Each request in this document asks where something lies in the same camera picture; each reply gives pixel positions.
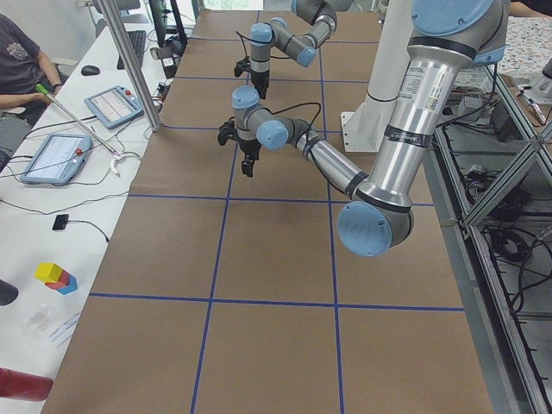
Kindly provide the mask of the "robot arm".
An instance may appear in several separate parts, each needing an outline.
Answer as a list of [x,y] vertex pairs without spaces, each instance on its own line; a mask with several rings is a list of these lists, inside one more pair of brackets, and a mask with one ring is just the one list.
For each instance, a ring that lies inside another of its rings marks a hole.
[[499,62],[505,50],[510,4],[506,1],[392,1],[387,6],[381,53],[395,46],[404,58],[377,60],[375,71],[391,71],[387,117],[370,172],[361,170],[312,128],[310,122],[278,116],[263,104],[274,49],[308,66],[337,28],[346,1],[295,1],[292,11],[310,29],[293,34],[281,18],[250,29],[250,54],[235,72],[250,85],[233,91],[233,116],[221,126],[220,145],[235,141],[243,152],[242,172],[251,176],[262,148],[295,147],[348,198],[337,229],[342,244],[360,256],[377,256],[403,242],[413,227],[409,191],[430,146],[442,108],[458,73]]
[[260,98],[264,99],[270,82],[272,50],[280,50],[302,67],[309,66],[316,58],[320,46],[336,32],[336,13],[349,10],[351,4],[350,0],[293,1],[292,12],[310,24],[310,29],[302,35],[290,31],[285,20],[280,17],[254,24],[248,37],[250,54],[242,66],[235,68],[235,75],[240,70],[249,72],[254,88]]

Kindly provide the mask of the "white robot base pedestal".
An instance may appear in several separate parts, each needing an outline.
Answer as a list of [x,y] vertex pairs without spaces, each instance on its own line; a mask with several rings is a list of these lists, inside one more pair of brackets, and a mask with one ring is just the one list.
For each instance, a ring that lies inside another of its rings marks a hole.
[[341,113],[348,152],[376,153],[380,148],[410,62],[411,7],[411,0],[388,3],[366,98],[356,111]]

